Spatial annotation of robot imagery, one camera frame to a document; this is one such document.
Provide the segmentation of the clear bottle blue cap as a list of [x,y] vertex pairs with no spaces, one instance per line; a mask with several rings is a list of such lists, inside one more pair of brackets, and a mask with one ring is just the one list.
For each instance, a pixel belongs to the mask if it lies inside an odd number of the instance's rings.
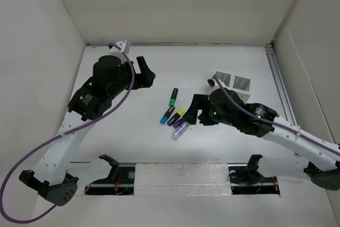
[[178,126],[175,131],[172,134],[172,139],[174,141],[179,140],[182,135],[187,131],[187,129],[190,127],[190,123],[187,121],[184,121],[180,126]]

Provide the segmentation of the purple cap highlighter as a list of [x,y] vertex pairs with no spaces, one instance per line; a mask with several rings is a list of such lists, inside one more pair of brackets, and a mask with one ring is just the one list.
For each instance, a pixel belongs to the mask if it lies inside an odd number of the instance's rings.
[[174,127],[174,128],[177,128],[177,127],[179,127],[182,123],[183,123],[182,120],[178,120],[178,121],[174,122],[173,127]]

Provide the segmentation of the yellow cap highlighter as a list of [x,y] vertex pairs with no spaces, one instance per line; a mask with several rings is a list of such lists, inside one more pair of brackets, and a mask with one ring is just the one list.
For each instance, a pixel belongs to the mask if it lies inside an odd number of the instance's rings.
[[177,120],[180,119],[180,117],[185,113],[185,110],[183,108],[179,109],[168,121],[167,125],[172,126]]

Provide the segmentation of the blue cap highlighter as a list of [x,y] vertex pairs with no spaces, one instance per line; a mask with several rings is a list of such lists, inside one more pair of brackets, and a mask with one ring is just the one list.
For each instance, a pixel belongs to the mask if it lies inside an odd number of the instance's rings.
[[169,117],[172,115],[174,110],[175,110],[175,107],[174,106],[170,106],[169,109],[166,111],[166,113],[161,118],[160,124],[164,125],[167,122],[167,120],[169,119]]

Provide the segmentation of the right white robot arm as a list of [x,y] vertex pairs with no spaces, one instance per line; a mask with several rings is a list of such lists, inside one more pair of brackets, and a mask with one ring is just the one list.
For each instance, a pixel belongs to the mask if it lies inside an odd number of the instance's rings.
[[231,181],[253,184],[270,176],[310,180],[326,190],[339,190],[339,145],[319,139],[290,124],[260,103],[244,103],[232,90],[216,89],[210,95],[195,94],[183,115],[191,125],[226,124],[239,132],[277,143],[298,154],[298,158],[271,158],[260,154],[250,157]]

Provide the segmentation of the green cap highlighter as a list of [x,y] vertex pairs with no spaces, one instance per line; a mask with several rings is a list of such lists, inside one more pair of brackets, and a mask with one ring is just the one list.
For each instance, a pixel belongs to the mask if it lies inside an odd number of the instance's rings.
[[171,98],[169,100],[169,106],[175,106],[178,91],[179,91],[178,88],[173,89],[172,94],[171,94]]

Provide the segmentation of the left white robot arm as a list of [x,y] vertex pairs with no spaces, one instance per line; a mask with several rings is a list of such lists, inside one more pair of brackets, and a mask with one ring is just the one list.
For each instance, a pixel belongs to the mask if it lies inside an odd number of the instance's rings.
[[21,172],[19,179],[22,183],[37,191],[46,201],[64,206],[80,186],[119,179],[119,162],[106,154],[83,169],[72,169],[69,164],[94,122],[111,108],[115,97],[129,88],[136,90],[152,86],[156,75],[147,66],[145,58],[138,56],[137,63],[140,73],[117,56],[99,58],[93,65],[92,76],[75,92],[67,106],[61,135],[51,143],[32,170]]

